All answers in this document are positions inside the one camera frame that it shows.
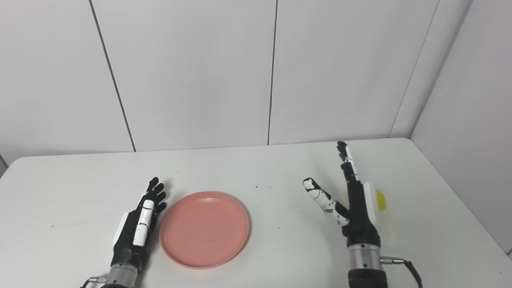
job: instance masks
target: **white fingertip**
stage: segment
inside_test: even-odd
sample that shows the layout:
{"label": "white fingertip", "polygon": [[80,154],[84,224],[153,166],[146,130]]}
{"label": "white fingertip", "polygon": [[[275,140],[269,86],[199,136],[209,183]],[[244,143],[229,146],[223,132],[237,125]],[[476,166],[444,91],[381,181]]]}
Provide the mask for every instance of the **white fingertip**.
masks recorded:
{"label": "white fingertip", "polygon": [[311,178],[304,180],[302,182],[302,185],[304,185],[304,188],[306,188],[307,190],[315,188],[315,186],[313,185],[313,179]]}
{"label": "white fingertip", "polygon": [[133,245],[144,246],[146,244],[147,230],[151,224],[151,215],[155,203],[151,200],[146,200],[142,204],[142,211],[140,212],[139,222],[135,229],[135,236],[133,237]]}
{"label": "white fingertip", "polygon": [[125,212],[123,216],[121,217],[121,221],[119,222],[119,225],[117,225],[116,234],[114,234],[114,239],[112,240],[112,246],[114,246],[119,240],[119,235],[121,235],[121,231],[123,231],[124,223],[126,222],[126,218],[128,217],[128,212]]}

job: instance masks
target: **white table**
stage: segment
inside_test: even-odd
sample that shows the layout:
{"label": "white table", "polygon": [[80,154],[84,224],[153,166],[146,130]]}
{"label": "white table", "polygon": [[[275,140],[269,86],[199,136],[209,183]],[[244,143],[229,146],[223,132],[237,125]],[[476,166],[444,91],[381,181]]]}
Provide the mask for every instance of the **white table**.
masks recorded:
{"label": "white table", "polygon": [[[382,254],[414,262],[425,287],[512,287],[512,262],[407,139],[349,141],[362,181],[386,196]],[[124,211],[153,176],[174,203],[203,190],[239,199],[251,234],[232,261],[190,270],[154,248],[141,287],[348,287],[345,238],[302,187],[313,177],[346,202],[334,142],[26,157],[0,180],[2,287],[79,287],[105,274]],[[415,287],[385,266],[390,287]]]}

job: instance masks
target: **black robotic finger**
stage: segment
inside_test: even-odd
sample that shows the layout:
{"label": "black robotic finger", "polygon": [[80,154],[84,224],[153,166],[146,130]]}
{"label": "black robotic finger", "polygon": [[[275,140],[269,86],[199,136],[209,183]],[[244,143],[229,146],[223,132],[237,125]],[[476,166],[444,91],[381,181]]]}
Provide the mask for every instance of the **black robotic finger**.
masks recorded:
{"label": "black robotic finger", "polygon": [[153,192],[155,192],[155,194],[162,192],[162,190],[163,190],[163,183],[159,183],[158,185],[156,185],[153,188]]}
{"label": "black robotic finger", "polygon": [[156,214],[157,215],[160,214],[160,212],[164,211],[166,207],[167,207],[166,202],[162,202],[162,203],[158,204],[158,206],[155,209]]}
{"label": "black robotic finger", "polygon": [[167,193],[165,193],[165,191],[160,192],[156,197],[155,204],[162,202],[166,197],[167,197]]}
{"label": "black robotic finger", "polygon": [[149,191],[153,190],[153,188],[158,184],[158,182],[160,182],[158,177],[154,177],[153,179],[151,179],[150,184],[147,186],[146,191],[149,192]]}
{"label": "black robotic finger", "polygon": [[347,144],[343,141],[338,141],[338,146],[336,147],[339,151],[339,157],[345,161],[345,159],[348,157],[347,153]]}

